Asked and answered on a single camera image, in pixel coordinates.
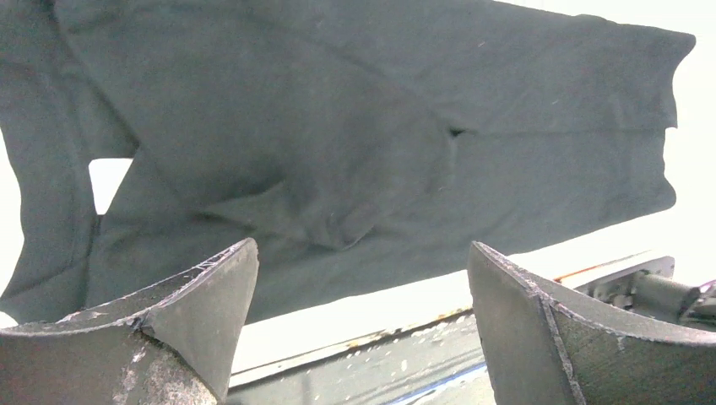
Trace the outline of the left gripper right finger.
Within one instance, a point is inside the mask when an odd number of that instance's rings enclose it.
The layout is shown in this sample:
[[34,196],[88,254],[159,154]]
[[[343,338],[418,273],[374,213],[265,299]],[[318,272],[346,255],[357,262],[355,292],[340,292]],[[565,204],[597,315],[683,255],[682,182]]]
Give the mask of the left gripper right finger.
[[602,303],[480,242],[468,277],[497,403],[714,403],[713,332]]

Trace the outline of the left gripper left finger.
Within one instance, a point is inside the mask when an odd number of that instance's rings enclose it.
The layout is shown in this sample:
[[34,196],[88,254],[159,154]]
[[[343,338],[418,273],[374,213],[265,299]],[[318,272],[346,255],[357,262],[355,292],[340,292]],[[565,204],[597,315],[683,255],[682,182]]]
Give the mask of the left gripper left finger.
[[59,321],[1,332],[4,404],[221,404],[258,275],[245,239]]

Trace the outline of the black t shirt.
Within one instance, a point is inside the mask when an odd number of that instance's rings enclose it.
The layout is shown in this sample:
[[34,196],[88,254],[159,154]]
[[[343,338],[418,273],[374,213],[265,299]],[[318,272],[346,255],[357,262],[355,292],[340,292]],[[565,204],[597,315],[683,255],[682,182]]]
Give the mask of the black t shirt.
[[497,1],[4,1],[1,309],[55,321],[251,237],[261,321],[666,210],[695,44]]

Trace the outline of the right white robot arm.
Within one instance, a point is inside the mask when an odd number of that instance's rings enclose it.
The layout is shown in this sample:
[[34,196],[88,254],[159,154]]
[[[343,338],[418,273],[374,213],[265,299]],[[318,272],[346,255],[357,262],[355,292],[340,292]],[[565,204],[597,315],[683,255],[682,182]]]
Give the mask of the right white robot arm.
[[608,305],[660,321],[713,332],[715,282],[673,279],[675,259],[644,251],[562,276],[558,282]]

